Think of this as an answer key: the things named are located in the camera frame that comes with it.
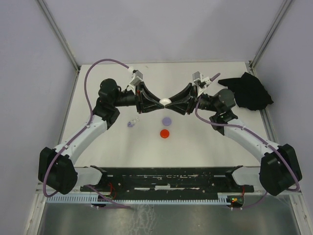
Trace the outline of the black cloth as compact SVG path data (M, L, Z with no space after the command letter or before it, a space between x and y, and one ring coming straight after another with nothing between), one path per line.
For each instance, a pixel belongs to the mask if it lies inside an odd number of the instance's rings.
M234 93L236 104L251 111L263 110L273 100L260 80L245 72L241 77L220 79L218 83Z

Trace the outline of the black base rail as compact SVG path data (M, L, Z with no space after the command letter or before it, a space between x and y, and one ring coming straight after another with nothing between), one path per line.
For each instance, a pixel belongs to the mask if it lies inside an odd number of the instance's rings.
M214 200L218 193L254 192L230 178L231 167L103 167L93 185L117 200Z

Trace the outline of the right aluminium frame post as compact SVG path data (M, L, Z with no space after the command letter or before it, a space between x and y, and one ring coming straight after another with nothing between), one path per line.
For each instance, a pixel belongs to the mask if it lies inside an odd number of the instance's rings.
M277 32L280 24L283 22L283 19L290 10L294 0L283 0L280 5L272 23L270 24L269 30L265 34L264 39L262 40L260 46L258 47L253 59L249 62L249 67L253 70L256 68L257 64L260 62L263 54L268 48L271 40L273 39L275 33Z

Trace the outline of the aluminium frame post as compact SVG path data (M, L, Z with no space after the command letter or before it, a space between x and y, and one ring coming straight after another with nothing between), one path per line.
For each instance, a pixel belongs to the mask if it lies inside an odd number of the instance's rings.
M51 12L51 10L48 7L48 4L46 3L45 0L36 0L36 3L38 4L39 8L41 9L44 17L46 18L49 26L51 27L53 33L55 34L58 42L60 43L60 45L61 45L63 51L65 52L68 60L71 62L73 68L76 71L79 71L80 65L76 61L75 56L74 56L73 52L71 51L66 38L64 37L61 29L59 28L53 14Z
M262 40L260 46L258 47L253 59L249 62L249 67L253 70L256 68L257 64L260 62L263 54L268 48L271 40L273 39L275 33L277 32L280 24L283 22L283 19L290 10L294 0L283 0L280 5L272 23L270 24L269 30L265 34L264 39Z

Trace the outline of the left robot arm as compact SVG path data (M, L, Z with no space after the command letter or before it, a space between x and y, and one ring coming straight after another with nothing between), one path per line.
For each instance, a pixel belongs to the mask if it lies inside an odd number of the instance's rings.
M109 130L120 115L118 107L135 106L139 113L164 109L160 98L153 95L143 81L131 90L123 90L114 79L101 82L98 98L90 116L79 131L69 139L50 149L40 152L38 179L43 183L43 193L50 195L46 188L56 193L68 194L75 186L92 185L103 191L108 186L107 177L93 166L75 168L75 163L89 145Z

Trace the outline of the left aluminium frame post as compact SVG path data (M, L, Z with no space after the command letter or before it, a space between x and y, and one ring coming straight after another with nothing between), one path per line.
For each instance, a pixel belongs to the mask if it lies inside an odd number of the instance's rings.
M64 37L61 29L59 28L53 14L51 12L51 10L48 7L48 4L46 3L45 0L36 0L36 3L38 4L39 8L41 9L44 17L46 18L49 26L51 27L53 33L55 34L58 42L60 43L60 45L61 45L63 51L65 52L68 60L71 62L73 68L76 71L79 71L80 65L76 61L75 56L74 56L73 52L71 51L66 38Z

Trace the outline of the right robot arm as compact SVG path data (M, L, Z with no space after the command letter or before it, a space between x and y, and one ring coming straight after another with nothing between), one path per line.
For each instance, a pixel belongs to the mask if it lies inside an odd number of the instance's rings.
M250 130L233 112L234 94L222 89L215 95L205 94L209 84L190 83L180 93L163 98L160 103L169 110L182 115L194 112L201 121L228 137L247 150L260 163L259 167L238 166L230 171L224 185L229 191L241 186L259 186L267 193L277 196L283 191L299 191L302 173L295 149L264 139ZM209 119L201 118L198 110L215 112Z

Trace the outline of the white earbud charging case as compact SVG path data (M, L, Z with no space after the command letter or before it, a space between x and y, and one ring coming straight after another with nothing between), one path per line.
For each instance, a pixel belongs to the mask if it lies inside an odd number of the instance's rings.
M162 105L165 106L167 104L172 103L172 101L169 98L162 98L162 99L160 99L159 103L161 103Z

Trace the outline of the red earbud charging case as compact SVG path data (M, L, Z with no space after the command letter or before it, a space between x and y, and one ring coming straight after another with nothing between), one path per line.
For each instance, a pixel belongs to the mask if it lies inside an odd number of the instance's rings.
M162 129L160 131L160 136L164 139L168 138L170 136L170 132L167 129Z

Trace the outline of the purple charging case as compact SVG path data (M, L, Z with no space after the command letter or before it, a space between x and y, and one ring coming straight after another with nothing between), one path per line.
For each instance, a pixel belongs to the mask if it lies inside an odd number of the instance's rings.
M172 124L171 118L170 118L170 117L164 117L164 118L162 119L162 124L163 124L164 126L170 126L170 125Z

